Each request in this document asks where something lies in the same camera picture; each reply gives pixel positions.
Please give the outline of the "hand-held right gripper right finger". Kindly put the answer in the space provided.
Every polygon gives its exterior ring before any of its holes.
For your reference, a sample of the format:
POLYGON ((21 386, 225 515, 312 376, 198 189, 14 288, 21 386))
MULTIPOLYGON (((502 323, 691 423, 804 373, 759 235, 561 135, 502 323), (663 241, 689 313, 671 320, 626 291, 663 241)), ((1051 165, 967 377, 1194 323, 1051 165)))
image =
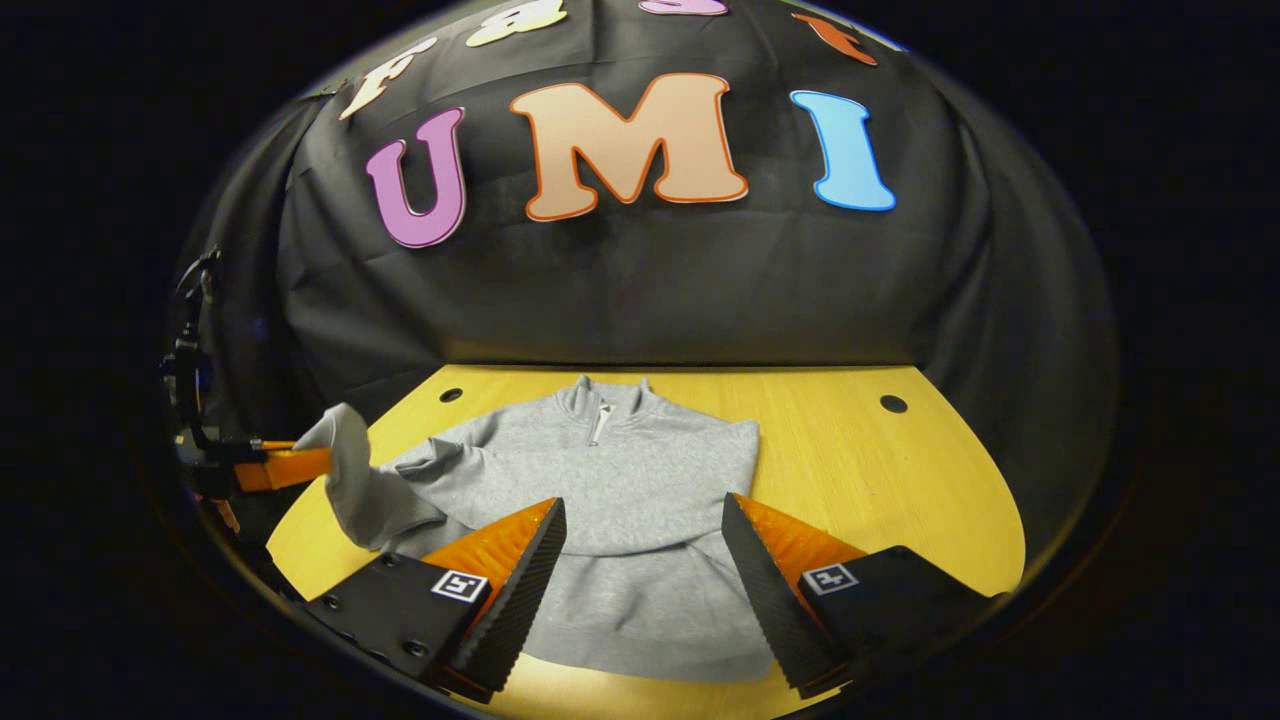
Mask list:
POLYGON ((906 546, 868 552, 744 495, 726 495, 721 529, 767 644, 804 700, 897 682, 997 603, 906 546))

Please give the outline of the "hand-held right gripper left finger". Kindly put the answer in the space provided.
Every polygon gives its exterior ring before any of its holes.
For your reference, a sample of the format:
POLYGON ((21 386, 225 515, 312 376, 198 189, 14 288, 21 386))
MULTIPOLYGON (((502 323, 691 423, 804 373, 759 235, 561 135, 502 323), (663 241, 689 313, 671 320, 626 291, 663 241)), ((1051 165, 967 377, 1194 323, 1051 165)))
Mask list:
POLYGON ((549 497, 422 559, 385 552, 301 609, 416 682, 479 703, 504 689, 567 537, 549 497))

